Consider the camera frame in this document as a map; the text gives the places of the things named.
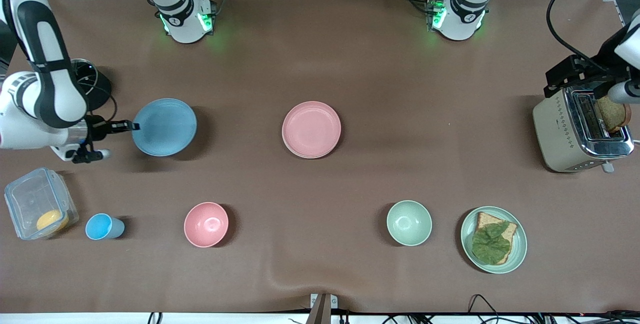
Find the tabletop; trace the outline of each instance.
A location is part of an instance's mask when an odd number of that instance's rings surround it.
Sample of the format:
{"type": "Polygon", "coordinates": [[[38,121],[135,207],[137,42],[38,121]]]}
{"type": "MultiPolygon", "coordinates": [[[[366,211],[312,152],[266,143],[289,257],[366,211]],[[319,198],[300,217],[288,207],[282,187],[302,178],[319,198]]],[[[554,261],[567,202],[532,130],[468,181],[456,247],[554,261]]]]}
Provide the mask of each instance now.
{"type": "MultiPolygon", "coordinates": [[[[0,151],[2,187],[48,167],[80,213],[52,239],[23,241],[0,209],[0,311],[283,311],[318,292],[358,312],[461,312],[473,294],[501,312],[638,308],[638,155],[614,174],[542,162],[532,109],[545,72],[569,55],[547,29],[548,2],[491,0],[480,30],[454,42],[427,32],[406,0],[227,0],[213,35],[179,44],[146,0],[50,0],[71,57],[112,81],[116,119],[173,97],[192,106],[198,132],[172,157],[144,155],[130,134],[98,142],[113,156],[91,164],[0,151]],[[329,156],[298,158],[282,142],[304,101],[340,116],[329,156]],[[404,199],[432,216],[420,246],[387,232],[404,199]],[[183,221],[205,201],[231,224],[201,249],[183,221]],[[466,258],[460,225],[480,206],[525,229],[515,271],[466,258]],[[89,240],[96,213],[123,218],[124,237],[89,240]]],[[[601,0],[558,0],[553,20],[590,54],[621,27],[601,0]]],[[[18,53],[9,72],[27,68],[18,53]]]]}

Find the plastic container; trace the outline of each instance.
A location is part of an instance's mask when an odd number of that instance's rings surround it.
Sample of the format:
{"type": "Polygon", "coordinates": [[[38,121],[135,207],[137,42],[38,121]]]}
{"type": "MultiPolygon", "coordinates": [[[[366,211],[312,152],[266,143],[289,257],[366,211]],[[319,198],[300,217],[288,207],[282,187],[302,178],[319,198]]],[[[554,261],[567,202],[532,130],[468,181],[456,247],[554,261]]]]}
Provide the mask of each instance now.
{"type": "Polygon", "coordinates": [[[15,233],[23,240],[47,238],[78,221],[62,176],[40,167],[4,188],[15,233]]]}

